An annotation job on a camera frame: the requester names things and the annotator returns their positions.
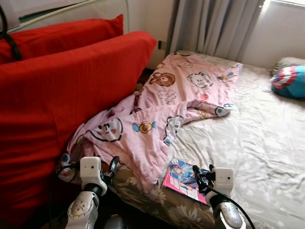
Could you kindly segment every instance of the red pillow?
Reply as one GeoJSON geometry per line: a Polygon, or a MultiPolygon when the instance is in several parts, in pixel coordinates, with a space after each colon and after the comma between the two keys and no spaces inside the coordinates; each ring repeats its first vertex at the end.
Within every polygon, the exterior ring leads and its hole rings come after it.
{"type": "MultiPolygon", "coordinates": [[[[123,15],[112,20],[88,19],[11,34],[23,60],[63,52],[123,35],[123,15]]],[[[0,64],[15,61],[11,47],[0,41],[0,64]]]]}
{"type": "Polygon", "coordinates": [[[133,93],[155,45],[148,33],[133,32],[0,65],[2,218],[20,225],[47,203],[56,159],[73,132],[133,93]]]}

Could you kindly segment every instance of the cartoon print blanket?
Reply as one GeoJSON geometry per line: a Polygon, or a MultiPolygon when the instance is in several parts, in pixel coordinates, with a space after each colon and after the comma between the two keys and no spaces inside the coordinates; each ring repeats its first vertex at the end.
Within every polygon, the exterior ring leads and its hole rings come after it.
{"type": "MultiPolygon", "coordinates": [[[[163,172],[168,147],[180,127],[226,115],[232,108],[242,65],[219,66],[210,60],[195,54],[167,56],[140,91],[77,129],[57,170],[94,153],[108,164],[119,156],[143,191],[150,191],[163,172]]],[[[72,169],[63,170],[60,178],[80,182],[72,169]]]]}

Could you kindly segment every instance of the magazine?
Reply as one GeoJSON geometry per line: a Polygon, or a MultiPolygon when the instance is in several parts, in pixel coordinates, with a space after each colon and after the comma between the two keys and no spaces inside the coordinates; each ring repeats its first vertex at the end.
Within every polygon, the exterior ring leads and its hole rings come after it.
{"type": "MultiPolygon", "coordinates": [[[[200,169],[201,172],[208,172],[206,169],[200,169]]],[[[198,185],[193,172],[193,166],[173,158],[166,172],[163,186],[170,188],[187,197],[195,199],[206,204],[205,194],[199,193],[198,185]]]]}

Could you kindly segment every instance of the mattress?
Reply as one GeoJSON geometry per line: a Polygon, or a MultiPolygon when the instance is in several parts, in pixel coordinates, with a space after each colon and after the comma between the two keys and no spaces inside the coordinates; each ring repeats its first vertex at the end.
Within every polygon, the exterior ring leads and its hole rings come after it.
{"type": "MultiPolygon", "coordinates": [[[[304,106],[274,94],[266,69],[244,65],[231,113],[184,125],[170,145],[167,164],[176,157],[200,168],[232,168],[231,197],[256,228],[304,228],[304,106]]],[[[154,189],[144,193],[123,166],[113,190],[126,203],[178,228],[214,228],[207,205],[162,187],[166,170],[154,189]]]]}

